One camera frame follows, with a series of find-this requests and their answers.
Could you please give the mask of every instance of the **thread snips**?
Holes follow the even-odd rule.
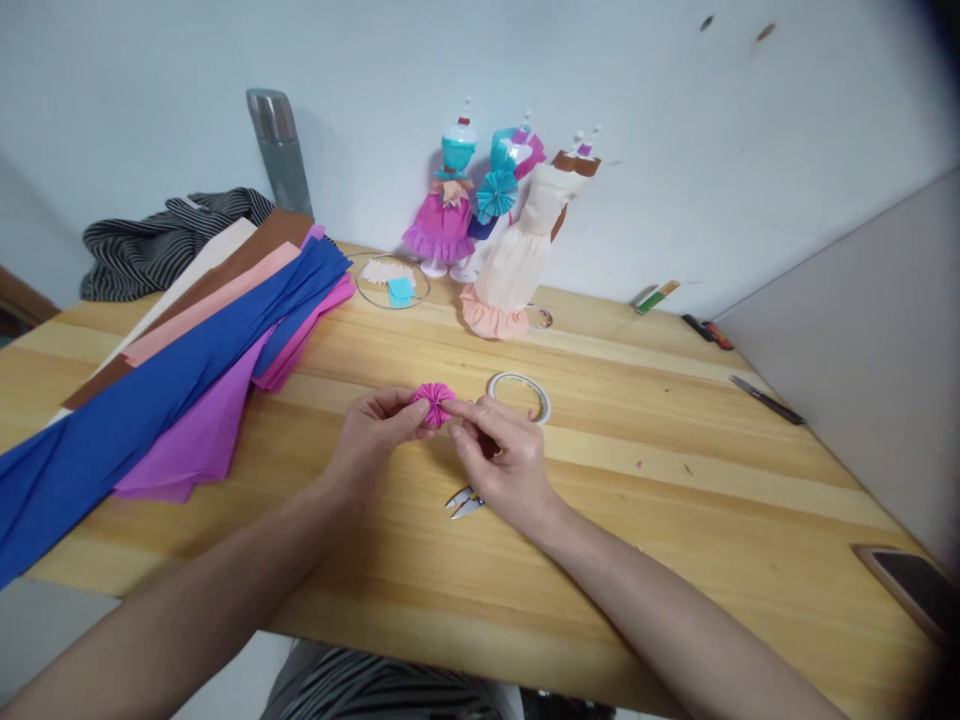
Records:
[[[479,510],[483,505],[483,498],[479,497],[473,488],[467,485],[450,498],[445,507],[457,508],[453,511],[453,515],[450,516],[451,520],[456,520],[458,517],[469,515],[474,510]]]

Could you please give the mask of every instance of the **smartphone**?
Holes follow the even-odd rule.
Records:
[[[871,545],[850,547],[930,639],[946,645],[960,608],[957,586],[916,553]]]

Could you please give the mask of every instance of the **pink paper flower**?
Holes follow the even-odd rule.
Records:
[[[450,413],[444,410],[440,403],[444,400],[456,400],[457,396],[443,383],[424,383],[417,388],[410,402],[415,403],[420,398],[430,401],[430,409],[427,411],[424,423],[431,427],[440,427],[450,419]]]

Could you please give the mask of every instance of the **teal paper flower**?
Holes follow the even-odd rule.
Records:
[[[517,179],[513,170],[488,172],[477,190],[477,219],[486,225],[491,219],[506,215],[517,201]]]

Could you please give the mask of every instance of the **wire ring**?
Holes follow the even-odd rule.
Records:
[[[553,315],[550,314],[550,311],[547,310],[543,305],[537,305],[536,303],[527,303],[527,307],[536,308],[537,311],[543,316],[543,322],[537,325],[531,325],[532,330],[546,330],[551,325],[553,325]]]
[[[430,294],[430,290],[431,290],[430,278],[427,277],[427,274],[420,269],[420,265],[413,262],[412,260],[409,260],[408,258],[403,257],[403,255],[397,255],[396,253],[379,253],[378,254],[376,251],[365,250],[363,252],[352,253],[350,255],[347,255],[347,258],[357,257],[359,255],[375,256],[375,257],[369,258],[367,262],[363,264],[363,267],[360,267],[358,269],[356,273],[356,277],[354,278],[354,285],[356,285],[357,287],[357,292],[360,293],[360,296],[364,300],[366,300],[368,303],[370,303],[374,307],[382,308],[383,310],[409,310],[410,308],[416,307],[417,305],[422,303],[424,300],[426,300],[427,296]],[[360,277],[360,275],[361,273],[363,273],[363,268],[366,267],[367,263],[372,262],[373,260],[380,260],[381,258],[392,258],[394,260],[400,260],[401,262],[405,262],[408,265],[412,266],[416,272],[420,273],[420,276],[423,278],[424,282],[427,284],[427,291],[423,295],[418,297],[416,302],[410,303],[406,307],[402,307],[402,308],[395,308],[393,307],[393,305],[381,305],[375,300],[372,300],[370,296],[363,291],[363,287],[360,285],[360,281],[363,279]]]
[[[534,422],[537,425],[545,425],[547,420],[550,419],[550,397],[547,395],[546,390],[537,385],[526,375],[520,375],[519,373],[497,373],[490,378],[490,381],[487,383],[487,395],[496,399],[497,383],[504,378],[519,380],[537,394],[537,399],[540,401],[540,413],[535,418],[531,418],[530,422]]]

